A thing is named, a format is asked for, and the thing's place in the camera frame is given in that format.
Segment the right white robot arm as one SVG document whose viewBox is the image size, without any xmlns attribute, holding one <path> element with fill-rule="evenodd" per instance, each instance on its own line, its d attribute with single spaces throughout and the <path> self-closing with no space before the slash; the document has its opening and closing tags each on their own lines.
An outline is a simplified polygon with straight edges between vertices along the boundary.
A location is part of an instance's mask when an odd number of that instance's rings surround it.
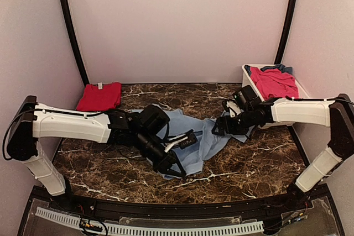
<svg viewBox="0 0 354 236">
<path fill-rule="evenodd" d="M 251 127 L 267 124 L 309 124 L 329 130 L 324 150 L 288 186 L 282 199 L 285 209 L 293 211 L 322 179 L 353 156 L 353 102 L 348 95 L 334 98 L 258 97 L 237 93 L 233 101 L 224 102 L 228 115 L 217 118 L 214 135 L 245 135 Z"/>
</svg>

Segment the light blue shirt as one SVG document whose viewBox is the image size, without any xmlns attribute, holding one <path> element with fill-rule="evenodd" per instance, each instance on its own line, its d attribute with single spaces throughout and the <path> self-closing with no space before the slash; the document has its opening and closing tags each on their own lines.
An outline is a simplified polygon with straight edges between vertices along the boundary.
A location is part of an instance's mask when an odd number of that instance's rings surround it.
<svg viewBox="0 0 354 236">
<path fill-rule="evenodd" d="M 253 127 L 250 127 L 246 135 L 218 136 L 212 134 L 212 128 L 215 125 L 215 119 L 205 118 L 203 120 L 187 116 L 181 109 L 165 111 L 170 118 L 169 134 L 180 135 L 192 129 L 196 135 L 197 142 L 185 149 L 174 148 L 178 159 L 181 162 L 186 174 L 199 174 L 203 170 L 204 162 L 211 159 L 221 151 L 231 138 L 239 140 L 241 143 L 247 141 L 251 136 Z"/>
</svg>

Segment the red t-shirt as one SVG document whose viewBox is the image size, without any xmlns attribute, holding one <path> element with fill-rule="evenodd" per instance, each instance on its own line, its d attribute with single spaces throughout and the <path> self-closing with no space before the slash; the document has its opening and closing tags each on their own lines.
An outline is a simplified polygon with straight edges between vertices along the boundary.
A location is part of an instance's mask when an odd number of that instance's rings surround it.
<svg viewBox="0 0 354 236">
<path fill-rule="evenodd" d="M 119 82 L 88 84 L 79 100 L 76 110 L 98 112 L 114 109 L 121 104 L 122 85 Z"/>
</svg>

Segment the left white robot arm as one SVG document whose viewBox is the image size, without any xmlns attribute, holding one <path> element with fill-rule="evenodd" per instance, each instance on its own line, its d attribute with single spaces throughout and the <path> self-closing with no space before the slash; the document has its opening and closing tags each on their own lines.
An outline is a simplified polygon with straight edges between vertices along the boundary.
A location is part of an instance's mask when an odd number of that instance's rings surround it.
<svg viewBox="0 0 354 236">
<path fill-rule="evenodd" d="M 39 144 L 41 138 L 70 138 L 100 144 L 133 146 L 152 163 L 153 170 L 164 175 L 186 176 L 180 160 L 172 150 L 182 137 L 171 143 L 157 134 L 169 128 L 170 118 L 159 107 L 149 105 L 141 112 L 110 109 L 80 112 L 49 107 L 27 96 L 10 122 L 2 141 L 6 161 L 24 164 L 65 211 L 78 207 L 70 183 L 58 172 Z"/>
</svg>

